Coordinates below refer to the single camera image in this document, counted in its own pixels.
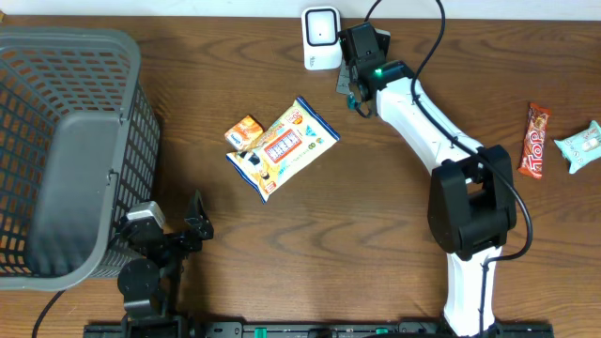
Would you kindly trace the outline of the yellow snack bag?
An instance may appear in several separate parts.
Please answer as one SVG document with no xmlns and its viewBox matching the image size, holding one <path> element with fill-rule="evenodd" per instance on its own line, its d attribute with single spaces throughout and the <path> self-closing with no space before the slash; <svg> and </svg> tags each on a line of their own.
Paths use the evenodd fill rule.
<svg viewBox="0 0 601 338">
<path fill-rule="evenodd" d="M 339 140 L 339 133 L 298 96 L 250 147 L 226 158 L 266 203 L 277 189 Z"/>
</svg>

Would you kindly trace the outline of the small orange snack packet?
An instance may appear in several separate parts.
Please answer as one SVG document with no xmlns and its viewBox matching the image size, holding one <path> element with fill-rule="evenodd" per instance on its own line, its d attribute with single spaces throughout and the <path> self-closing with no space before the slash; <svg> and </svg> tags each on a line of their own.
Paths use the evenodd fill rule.
<svg viewBox="0 0 601 338">
<path fill-rule="evenodd" d="M 225 140 L 236 150 L 250 146 L 264 132 L 263 127 L 251 116 L 247 115 L 225 134 Z"/>
</svg>

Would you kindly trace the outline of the red brown chocolate bar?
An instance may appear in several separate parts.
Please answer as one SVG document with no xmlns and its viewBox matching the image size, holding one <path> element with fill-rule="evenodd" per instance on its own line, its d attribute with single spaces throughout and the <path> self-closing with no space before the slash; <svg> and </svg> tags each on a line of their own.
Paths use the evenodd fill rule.
<svg viewBox="0 0 601 338">
<path fill-rule="evenodd" d="M 522 155 L 517 167 L 517 171 L 522 175 L 542 178 L 547 123 L 550 116 L 551 111 L 548 108 L 530 103 Z"/>
</svg>

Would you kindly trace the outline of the teal wet wipes pack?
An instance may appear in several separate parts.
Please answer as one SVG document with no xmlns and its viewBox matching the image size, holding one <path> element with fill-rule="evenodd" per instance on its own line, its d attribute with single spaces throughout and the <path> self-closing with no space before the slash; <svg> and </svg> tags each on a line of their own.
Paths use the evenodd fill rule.
<svg viewBox="0 0 601 338">
<path fill-rule="evenodd" d="M 591 161 L 600 158 L 600 126 L 593 120 L 586 130 L 563 140 L 555 140 L 554 144 L 569 161 L 568 172 L 573 175 Z"/>
</svg>

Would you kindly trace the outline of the teal mouthwash bottle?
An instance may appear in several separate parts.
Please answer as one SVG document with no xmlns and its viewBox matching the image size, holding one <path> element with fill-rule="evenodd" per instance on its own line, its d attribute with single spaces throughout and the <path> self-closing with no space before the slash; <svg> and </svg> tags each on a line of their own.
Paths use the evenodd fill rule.
<svg viewBox="0 0 601 338">
<path fill-rule="evenodd" d="M 347 95 L 347 107 L 349 110 L 355 110 L 356 109 L 356 100 L 354 98 L 354 95 L 352 93 Z"/>
</svg>

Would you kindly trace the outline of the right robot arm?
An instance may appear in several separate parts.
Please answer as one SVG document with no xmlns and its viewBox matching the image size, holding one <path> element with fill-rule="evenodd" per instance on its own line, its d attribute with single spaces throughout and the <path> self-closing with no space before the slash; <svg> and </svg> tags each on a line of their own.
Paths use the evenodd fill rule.
<svg viewBox="0 0 601 338">
<path fill-rule="evenodd" d="M 489 333 L 495 324 L 495 267 L 516 226 L 508 153 L 502 146 L 484 147 L 461 131 L 401 61 L 347 61 L 342 72 L 349 108 L 393 127 L 430 174 L 427 222 L 447 254 L 443 316 L 451 333 Z"/>
</svg>

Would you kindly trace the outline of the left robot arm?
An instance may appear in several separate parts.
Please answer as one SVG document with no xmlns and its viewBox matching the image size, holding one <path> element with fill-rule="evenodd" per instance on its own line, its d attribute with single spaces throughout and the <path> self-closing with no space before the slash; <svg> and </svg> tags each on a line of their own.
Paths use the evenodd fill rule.
<svg viewBox="0 0 601 338">
<path fill-rule="evenodd" d="M 117 287 L 126 315 L 122 337 L 198 337 L 203 334 L 188 315 L 177 311 L 183 262 L 202 250 L 214 228 L 196 192 L 185 213 L 187 228 L 163 230 L 166 219 L 154 201 L 132 207 L 121 218 L 112 244 L 122 241 L 141 256 L 121 268 Z"/>
</svg>

